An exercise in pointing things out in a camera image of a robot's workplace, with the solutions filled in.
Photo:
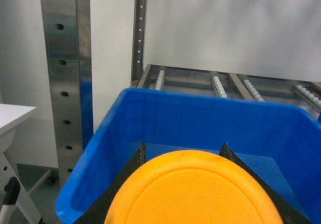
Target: orange disc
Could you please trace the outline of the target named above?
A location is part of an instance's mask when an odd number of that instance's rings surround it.
[[[283,223],[256,180],[233,162],[203,151],[158,156],[122,185],[105,224]]]

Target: perforated metal post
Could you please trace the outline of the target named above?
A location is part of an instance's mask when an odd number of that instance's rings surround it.
[[[60,183],[93,134],[90,0],[41,0]]]
[[[147,0],[135,0],[134,33],[132,43],[131,85],[137,86],[143,73]]]

